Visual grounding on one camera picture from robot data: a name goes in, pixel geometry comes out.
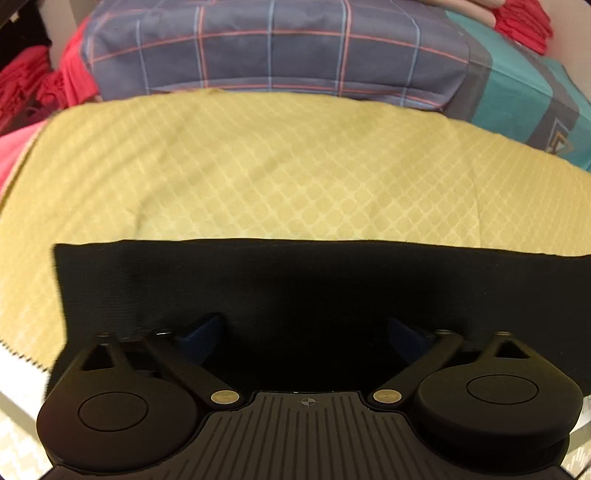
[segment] metal screw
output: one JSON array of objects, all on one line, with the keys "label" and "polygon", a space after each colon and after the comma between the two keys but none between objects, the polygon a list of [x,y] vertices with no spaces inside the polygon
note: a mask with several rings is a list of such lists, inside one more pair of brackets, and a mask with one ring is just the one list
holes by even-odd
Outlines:
[{"label": "metal screw", "polygon": [[218,390],[212,394],[212,402],[218,405],[230,405],[240,399],[238,392],[234,390]]},{"label": "metal screw", "polygon": [[402,394],[396,390],[378,390],[374,393],[374,400],[380,403],[397,403],[402,400]]}]

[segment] black fabric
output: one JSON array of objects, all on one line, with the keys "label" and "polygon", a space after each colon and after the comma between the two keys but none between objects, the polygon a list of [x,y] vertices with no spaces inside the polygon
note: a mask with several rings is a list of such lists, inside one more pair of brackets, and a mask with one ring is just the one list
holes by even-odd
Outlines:
[{"label": "black fabric", "polygon": [[[19,18],[10,17],[18,11]],[[34,0],[0,0],[0,70],[25,48],[50,46],[45,25]]]},{"label": "black fabric", "polygon": [[50,388],[95,333],[137,338],[222,312],[229,340],[206,367],[230,385],[259,375],[253,388],[311,390],[312,377],[324,378],[323,390],[354,388],[352,378],[376,387],[403,367],[387,346],[395,317],[455,330],[476,347],[508,330],[591,393],[591,256],[256,239],[56,245],[54,253],[67,344]]}]

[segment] yellow diamond-patterned cloth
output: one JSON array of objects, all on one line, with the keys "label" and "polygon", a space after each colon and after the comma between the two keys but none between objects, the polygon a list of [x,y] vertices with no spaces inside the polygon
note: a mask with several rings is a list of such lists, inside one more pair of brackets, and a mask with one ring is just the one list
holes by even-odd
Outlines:
[{"label": "yellow diamond-patterned cloth", "polygon": [[53,119],[0,211],[0,339],[64,342],[51,247],[119,239],[382,239],[591,252],[591,175],[436,113],[201,91]]}]

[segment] blue plaid fabric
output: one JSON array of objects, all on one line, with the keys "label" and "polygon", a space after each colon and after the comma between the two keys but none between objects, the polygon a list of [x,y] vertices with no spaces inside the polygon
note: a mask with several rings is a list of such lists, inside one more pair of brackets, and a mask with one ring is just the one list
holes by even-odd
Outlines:
[{"label": "blue plaid fabric", "polygon": [[106,100],[218,87],[441,111],[469,47],[412,0],[103,0],[82,56]]}]

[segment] red folded cloth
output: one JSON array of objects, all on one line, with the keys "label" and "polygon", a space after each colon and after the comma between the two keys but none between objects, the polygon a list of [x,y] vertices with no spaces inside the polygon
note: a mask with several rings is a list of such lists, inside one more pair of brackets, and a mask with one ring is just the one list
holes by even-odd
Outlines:
[{"label": "red folded cloth", "polygon": [[0,132],[10,124],[51,70],[45,46],[23,50],[0,72]]},{"label": "red folded cloth", "polygon": [[550,17],[538,0],[506,0],[505,5],[493,10],[497,32],[544,55],[548,50],[547,40],[554,31]]},{"label": "red folded cloth", "polygon": [[80,56],[87,24],[88,18],[80,24],[67,43],[61,55],[60,68],[48,75],[39,87],[37,100],[42,105],[58,105],[60,109],[64,109],[80,105],[99,94],[96,82]]}]

